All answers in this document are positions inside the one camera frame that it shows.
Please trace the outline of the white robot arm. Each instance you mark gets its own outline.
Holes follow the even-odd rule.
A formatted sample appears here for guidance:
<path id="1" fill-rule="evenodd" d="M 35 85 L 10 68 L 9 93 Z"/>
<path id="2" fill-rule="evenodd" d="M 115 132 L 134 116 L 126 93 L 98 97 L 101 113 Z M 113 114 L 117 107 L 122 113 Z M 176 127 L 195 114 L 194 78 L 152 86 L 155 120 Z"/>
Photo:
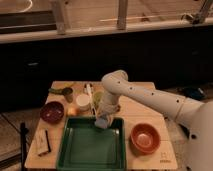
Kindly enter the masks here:
<path id="1" fill-rule="evenodd" d="M 108 128 L 118 111 L 119 98 L 126 96 L 189 130 L 186 166 L 190 171 L 213 171 L 213 101 L 201 102 L 157 89 L 147 89 L 128 81 L 124 70 L 102 77 L 104 93 L 95 125 Z"/>

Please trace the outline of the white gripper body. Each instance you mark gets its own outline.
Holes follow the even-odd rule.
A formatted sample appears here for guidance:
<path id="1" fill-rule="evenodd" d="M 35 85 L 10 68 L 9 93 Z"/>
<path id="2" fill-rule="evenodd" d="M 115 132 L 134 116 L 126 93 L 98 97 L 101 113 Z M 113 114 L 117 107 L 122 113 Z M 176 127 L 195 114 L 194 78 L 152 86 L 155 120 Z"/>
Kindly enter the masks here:
<path id="1" fill-rule="evenodd" d="M 98 119 L 104 119 L 108 123 L 111 123 L 113 121 L 113 119 L 114 119 L 114 113 L 115 113 L 115 110 L 113 108 L 101 106 L 98 109 L 97 118 Z"/>

